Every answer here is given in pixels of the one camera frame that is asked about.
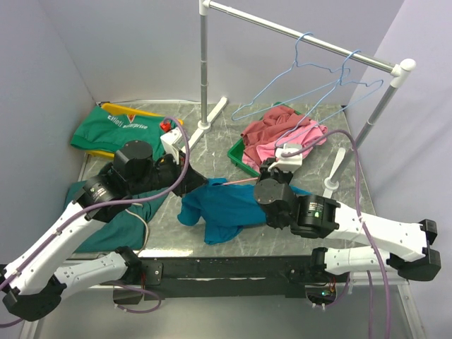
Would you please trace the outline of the pink wire hanger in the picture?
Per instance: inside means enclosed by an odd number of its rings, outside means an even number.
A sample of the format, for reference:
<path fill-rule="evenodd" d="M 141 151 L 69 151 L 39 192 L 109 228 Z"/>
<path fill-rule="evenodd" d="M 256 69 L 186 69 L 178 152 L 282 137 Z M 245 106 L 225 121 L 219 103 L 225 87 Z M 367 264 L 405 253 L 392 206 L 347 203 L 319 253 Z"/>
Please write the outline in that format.
<path fill-rule="evenodd" d="M 232 182 L 225 182 L 222 183 L 223 186 L 229 186 L 231 184 L 245 184 L 245 183 L 249 183 L 249 182 L 254 182 L 258 179 L 258 177 L 252 177 L 252 178 L 247 178 L 247 179 L 240 179 L 240 180 L 236 180 L 236 181 L 232 181 Z"/>

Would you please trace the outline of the teal blue t shirt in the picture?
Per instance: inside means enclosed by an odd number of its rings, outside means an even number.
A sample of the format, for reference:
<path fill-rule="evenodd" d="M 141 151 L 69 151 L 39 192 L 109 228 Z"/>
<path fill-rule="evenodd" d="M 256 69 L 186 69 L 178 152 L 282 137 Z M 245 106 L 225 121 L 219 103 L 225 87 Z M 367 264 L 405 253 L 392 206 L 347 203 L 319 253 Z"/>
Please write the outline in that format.
<path fill-rule="evenodd" d="M 228 184 L 225 178 L 209 179 L 182 198 L 178 221 L 193 227 L 205 221 L 204 242 L 215 245 L 234 239 L 243 229 L 266 222 L 254 200 L 252 184 Z"/>

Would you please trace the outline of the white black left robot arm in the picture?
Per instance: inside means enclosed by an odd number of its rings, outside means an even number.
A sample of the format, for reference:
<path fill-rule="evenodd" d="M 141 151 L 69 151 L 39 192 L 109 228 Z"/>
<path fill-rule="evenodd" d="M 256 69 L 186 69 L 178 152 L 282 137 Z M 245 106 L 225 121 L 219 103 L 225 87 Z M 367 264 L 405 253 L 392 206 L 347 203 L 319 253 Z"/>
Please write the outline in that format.
<path fill-rule="evenodd" d="M 60 302 L 94 285 L 141 280 L 143 265 L 128 246 L 99 259 L 63 267 L 63 262 L 92 234 L 134 203 L 137 195 L 169 192 L 182 197 L 208 180 L 189 164 L 189 153 L 153 159 L 144 141 L 129 141 L 98 175 L 90 178 L 59 219 L 22 256 L 1 268 L 6 310 L 26 321 L 39 320 Z"/>

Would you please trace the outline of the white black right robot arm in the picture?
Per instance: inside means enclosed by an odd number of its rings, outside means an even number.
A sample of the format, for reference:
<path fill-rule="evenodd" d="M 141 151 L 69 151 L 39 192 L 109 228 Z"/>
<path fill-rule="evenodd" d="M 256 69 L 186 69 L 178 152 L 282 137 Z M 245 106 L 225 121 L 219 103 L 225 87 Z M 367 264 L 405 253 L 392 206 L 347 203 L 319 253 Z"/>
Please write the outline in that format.
<path fill-rule="evenodd" d="M 274 158 L 260 167 L 254 199 L 275 229 L 289 227 L 308 239 L 356 242 L 355 248 L 316 248 L 310 276 L 323 282 L 332 275 L 373 270 L 395 271 L 406 280 L 431 281 L 441 270 L 440 253 L 432 245 L 436 222 L 406 223 L 358 212 L 332 198 L 298 194 L 290 186 L 293 173 L 281 169 Z"/>

